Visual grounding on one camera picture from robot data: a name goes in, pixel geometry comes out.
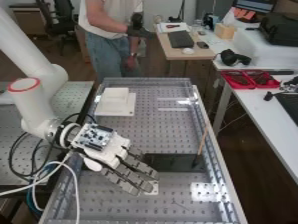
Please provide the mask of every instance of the person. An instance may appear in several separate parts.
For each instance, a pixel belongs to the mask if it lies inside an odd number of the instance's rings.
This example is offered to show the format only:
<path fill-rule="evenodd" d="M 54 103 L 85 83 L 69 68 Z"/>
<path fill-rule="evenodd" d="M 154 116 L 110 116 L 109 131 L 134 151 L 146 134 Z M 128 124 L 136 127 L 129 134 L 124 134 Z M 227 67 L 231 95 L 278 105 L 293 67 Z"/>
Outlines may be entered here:
<path fill-rule="evenodd" d="M 142 26 L 128 25 L 134 13 L 142 13 L 141 0 L 81 0 L 78 24 L 86 31 L 86 48 L 100 82 L 105 77 L 141 76 L 138 43 L 152 33 Z"/>

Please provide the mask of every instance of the jeans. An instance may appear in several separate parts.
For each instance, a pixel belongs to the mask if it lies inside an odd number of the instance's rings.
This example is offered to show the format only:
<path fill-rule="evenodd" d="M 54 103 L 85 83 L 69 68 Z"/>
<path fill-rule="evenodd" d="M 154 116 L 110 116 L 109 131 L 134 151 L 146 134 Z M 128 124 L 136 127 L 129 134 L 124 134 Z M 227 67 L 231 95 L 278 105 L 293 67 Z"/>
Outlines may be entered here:
<path fill-rule="evenodd" d="M 132 71 L 124 66 L 125 59 L 130 56 L 128 37 L 106 39 L 86 32 L 86 48 L 100 83 L 106 77 L 142 76 L 137 60 Z"/>

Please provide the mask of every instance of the bag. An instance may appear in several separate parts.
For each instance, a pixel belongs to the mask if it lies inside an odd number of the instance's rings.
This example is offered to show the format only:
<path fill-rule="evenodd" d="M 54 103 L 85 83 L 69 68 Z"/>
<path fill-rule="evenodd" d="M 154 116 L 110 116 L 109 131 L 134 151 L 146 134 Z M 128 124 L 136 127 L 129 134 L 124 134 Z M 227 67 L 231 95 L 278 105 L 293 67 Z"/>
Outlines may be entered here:
<path fill-rule="evenodd" d="M 298 14 L 267 14 L 259 29 L 273 45 L 298 47 Z"/>

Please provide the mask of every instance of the keyboard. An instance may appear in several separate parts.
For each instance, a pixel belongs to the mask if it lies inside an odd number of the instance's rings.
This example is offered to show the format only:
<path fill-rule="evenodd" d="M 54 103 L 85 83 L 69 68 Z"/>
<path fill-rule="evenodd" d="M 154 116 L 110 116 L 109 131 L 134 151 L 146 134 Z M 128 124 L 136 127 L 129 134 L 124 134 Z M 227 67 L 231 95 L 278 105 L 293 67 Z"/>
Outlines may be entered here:
<path fill-rule="evenodd" d="M 194 41 L 186 31 L 167 33 L 171 48 L 193 48 Z"/>
<path fill-rule="evenodd" d="M 298 126 L 298 94 L 279 93 L 275 97 Z"/>

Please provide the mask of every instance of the cardboard box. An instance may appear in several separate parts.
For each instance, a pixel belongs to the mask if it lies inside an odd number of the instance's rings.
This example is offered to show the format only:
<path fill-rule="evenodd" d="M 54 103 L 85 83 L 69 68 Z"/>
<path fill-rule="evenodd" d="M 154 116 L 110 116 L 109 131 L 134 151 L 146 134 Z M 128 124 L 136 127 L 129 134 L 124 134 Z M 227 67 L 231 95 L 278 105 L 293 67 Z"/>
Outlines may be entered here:
<path fill-rule="evenodd" d="M 225 26 L 222 23 L 217 23 L 214 32 L 221 39 L 231 40 L 234 37 L 235 28 L 233 26 Z"/>

